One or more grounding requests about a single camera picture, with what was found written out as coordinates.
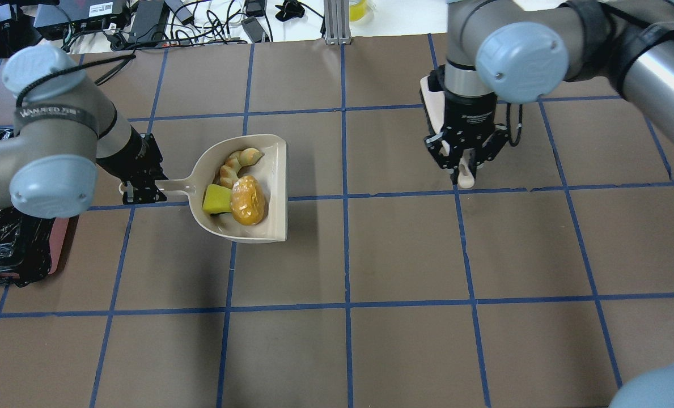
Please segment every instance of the metal bracket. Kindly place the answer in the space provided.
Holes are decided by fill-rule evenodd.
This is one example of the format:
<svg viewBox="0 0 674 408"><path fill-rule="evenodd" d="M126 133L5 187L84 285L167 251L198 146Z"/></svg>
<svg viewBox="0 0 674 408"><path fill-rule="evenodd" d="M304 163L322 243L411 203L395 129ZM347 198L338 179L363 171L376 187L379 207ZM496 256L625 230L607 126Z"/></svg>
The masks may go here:
<svg viewBox="0 0 674 408"><path fill-rule="evenodd" d="M324 0L324 28L327 45L352 43L348 0Z"/></svg>

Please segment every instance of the power adapter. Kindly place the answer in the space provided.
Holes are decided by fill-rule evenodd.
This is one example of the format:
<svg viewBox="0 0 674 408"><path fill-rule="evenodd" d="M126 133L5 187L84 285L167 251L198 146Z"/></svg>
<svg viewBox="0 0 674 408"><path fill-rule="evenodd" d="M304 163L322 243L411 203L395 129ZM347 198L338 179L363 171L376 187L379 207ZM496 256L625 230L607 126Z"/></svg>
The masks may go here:
<svg viewBox="0 0 674 408"><path fill-rule="evenodd" d="M272 39L269 38L269 34L264 31L264 27L261 26L258 20L254 16L248 16L241 21L241 27L246 31L246 35L251 42L255 43L268 43Z"/></svg>
<svg viewBox="0 0 674 408"><path fill-rule="evenodd" d="M266 0L246 0L244 2L246 16L265 16Z"/></svg>

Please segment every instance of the electronic device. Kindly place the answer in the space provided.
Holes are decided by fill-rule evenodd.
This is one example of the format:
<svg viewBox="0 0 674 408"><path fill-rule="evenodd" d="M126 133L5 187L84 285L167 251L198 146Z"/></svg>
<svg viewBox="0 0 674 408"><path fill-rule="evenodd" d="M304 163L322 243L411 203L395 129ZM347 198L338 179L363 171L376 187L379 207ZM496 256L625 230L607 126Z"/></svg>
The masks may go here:
<svg viewBox="0 0 674 408"><path fill-rule="evenodd" d="M166 4L171 9L171 11L173 11L173 13L176 13L176 10L178 10L176 13L176 18L181 21L181 24L187 26L192 24L195 20L193 13L191 13L188 8L183 7L183 2L181 2L181 0L166 0Z"/></svg>
<svg viewBox="0 0 674 408"><path fill-rule="evenodd" d="M244 31L246 31L246 35L251 39L251 42L268 43L271 41L269 34L264 31L264 27L261 26L261 23L259 23L254 16L244 18L244 20L241 21L241 26Z"/></svg>
<svg viewBox="0 0 674 408"><path fill-rule="evenodd" d="M59 6L39 5L34 28L54 41L67 35L70 23L70 33L104 29L113 23L125 28L130 23L130 9L126 0L62 0Z"/></svg>
<svg viewBox="0 0 674 408"><path fill-rule="evenodd" d="M16 5L0 5L0 58L11 57L42 38L32 28L34 18L22 13Z"/></svg>
<svg viewBox="0 0 674 408"><path fill-rule="evenodd" d="M163 39L163 28L168 23L168 7L164 0L139 0L137 11L130 26L127 44L143 41L160 41Z"/></svg>
<svg viewBox="0 0 674 408"><path fill-rule="evenodd" d="M266 15L266 0L246 0L244 2L244 13L246 16Z"/></svg>

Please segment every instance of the yellow container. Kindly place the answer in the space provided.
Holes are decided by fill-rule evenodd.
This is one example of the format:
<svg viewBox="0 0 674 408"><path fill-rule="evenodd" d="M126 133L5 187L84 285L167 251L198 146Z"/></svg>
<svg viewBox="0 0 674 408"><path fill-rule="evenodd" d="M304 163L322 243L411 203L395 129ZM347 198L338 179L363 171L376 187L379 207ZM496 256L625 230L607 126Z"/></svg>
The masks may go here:
<svg viewBox="0 0 674 408"><path fill-rule="evenodd" d="M370 10L367 0L349 0L349 20L357 21Z"/></svg>

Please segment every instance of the croissant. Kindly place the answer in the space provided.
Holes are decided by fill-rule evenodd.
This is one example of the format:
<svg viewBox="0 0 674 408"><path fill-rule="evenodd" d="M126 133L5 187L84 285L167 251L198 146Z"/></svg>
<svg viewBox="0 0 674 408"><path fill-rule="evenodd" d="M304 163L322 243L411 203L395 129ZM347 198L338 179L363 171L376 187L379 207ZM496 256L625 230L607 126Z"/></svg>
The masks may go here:
<svg viewBox="0 0 674 408"><path fill-rule="evenodd" d="M231 155L228 156L228 159L226 159L226 162L221 166L221 170L218 171L220 180L218 182L213 180L213 183L224 186L225 188L234 188L234 183L239 179L241 167L254 165L262 157L264 157L264 153L253 147L231 153Z"/></svg>

